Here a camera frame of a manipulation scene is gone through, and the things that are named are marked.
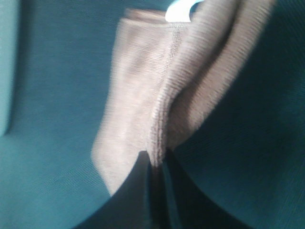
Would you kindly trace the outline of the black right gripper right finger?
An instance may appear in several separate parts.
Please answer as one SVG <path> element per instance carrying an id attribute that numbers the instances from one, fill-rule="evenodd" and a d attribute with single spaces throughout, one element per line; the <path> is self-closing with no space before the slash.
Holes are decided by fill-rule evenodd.
<path id="1" fill-rule="evenodd" d="M 211 201 L 166 150 L 164 174 L 173 229 L 239 229 L 241 222 Z"/>

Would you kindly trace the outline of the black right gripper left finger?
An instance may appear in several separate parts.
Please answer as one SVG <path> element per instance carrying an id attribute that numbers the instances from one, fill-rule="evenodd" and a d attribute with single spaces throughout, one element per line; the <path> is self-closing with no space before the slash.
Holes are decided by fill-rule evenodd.
<path id="1" fill-rule="evenodd" d="M 151 229 L 147 179 L 150 160 L 141 151 L 115 194 L 96 212 L 76 226 L 77 229 Z"/>

